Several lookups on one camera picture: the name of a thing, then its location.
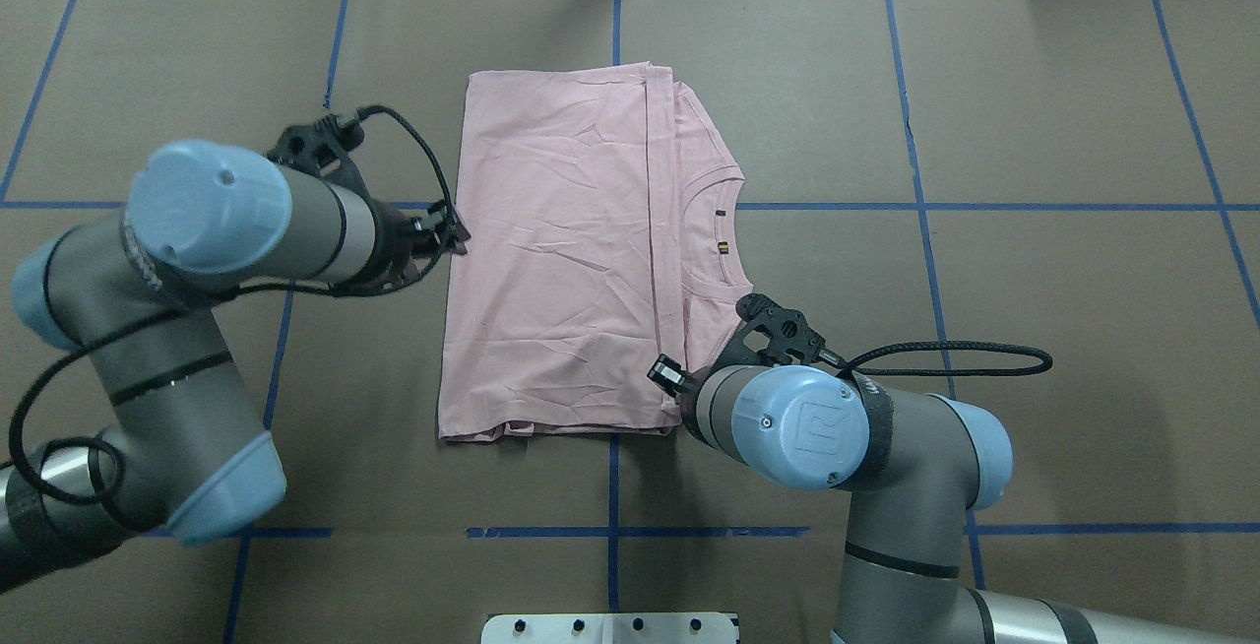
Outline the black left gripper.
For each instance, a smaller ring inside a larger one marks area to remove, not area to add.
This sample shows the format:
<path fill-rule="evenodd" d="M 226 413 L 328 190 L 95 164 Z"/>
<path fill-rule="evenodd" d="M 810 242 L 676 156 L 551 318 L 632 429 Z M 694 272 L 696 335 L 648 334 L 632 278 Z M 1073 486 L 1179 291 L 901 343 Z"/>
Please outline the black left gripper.
<path fill-rule="evenodd" d="M 437 263 L 446 255 L 467 255 L 469 231 L 454 209 L 428 209 L 410 216 L 394 205 L 373 205 L 375 250 L 373 292 L 396 292 L 418 284 L 425 271 L 417 260 Z"/>

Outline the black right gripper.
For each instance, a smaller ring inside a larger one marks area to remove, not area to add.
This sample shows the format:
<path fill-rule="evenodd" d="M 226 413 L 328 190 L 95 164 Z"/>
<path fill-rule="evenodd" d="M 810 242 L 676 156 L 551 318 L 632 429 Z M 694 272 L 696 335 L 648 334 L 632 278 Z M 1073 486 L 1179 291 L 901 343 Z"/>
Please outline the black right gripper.
<path fill-rule="evenodd" d="M 649 367 L 648 379 L 662 389 L 679 389 L 679 410 L 683 418 L 703 418 L 713 411 L 719 384 L 733 372 L 735 365 L 726 365 L 689 374 L 673 357 L 658 355 Z"/>

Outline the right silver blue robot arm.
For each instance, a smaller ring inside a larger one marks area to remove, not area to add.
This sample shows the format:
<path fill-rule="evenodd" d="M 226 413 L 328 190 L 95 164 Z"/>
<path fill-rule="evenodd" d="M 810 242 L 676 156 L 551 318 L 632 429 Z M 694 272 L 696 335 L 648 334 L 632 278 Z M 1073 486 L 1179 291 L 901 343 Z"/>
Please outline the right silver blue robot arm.
<path fill-rule="evenodd" d="M 961 539 L 1013 473 L 1007 430 L 980 407 L 809 365 L 648 378 L 684 427 L 779 486 L 850 497 L 833 643 L 1223 643 L 1216 631 L 965 586 Z"/>

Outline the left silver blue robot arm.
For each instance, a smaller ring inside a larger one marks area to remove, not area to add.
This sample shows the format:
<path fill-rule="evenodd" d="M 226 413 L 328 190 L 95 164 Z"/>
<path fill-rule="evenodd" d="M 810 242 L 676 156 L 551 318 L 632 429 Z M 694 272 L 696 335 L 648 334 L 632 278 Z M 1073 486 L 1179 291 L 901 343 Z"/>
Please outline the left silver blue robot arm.
<path fill-rule="evenodd" d="M 286 475 L 215 310 L 249 292 L 382 295 L 459 253 L 450 197 L 421 217 L 359 183 L 168 142 L 121 209 L 19 263 L 24 325 L 64 352 L 26 389 L 3 466 L 3 590 L 163 529 L 188 547 L 284 500 Z"/>

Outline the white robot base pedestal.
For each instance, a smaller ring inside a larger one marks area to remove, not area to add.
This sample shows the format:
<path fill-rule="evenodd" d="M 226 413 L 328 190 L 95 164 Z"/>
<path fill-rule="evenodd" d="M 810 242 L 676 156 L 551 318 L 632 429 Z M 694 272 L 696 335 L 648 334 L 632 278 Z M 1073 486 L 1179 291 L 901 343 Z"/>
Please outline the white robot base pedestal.
<path fill-rule="evenodd" d="M 481 643 L 740 643 L 735 612 L 517 612 L 488 618 Z"/>

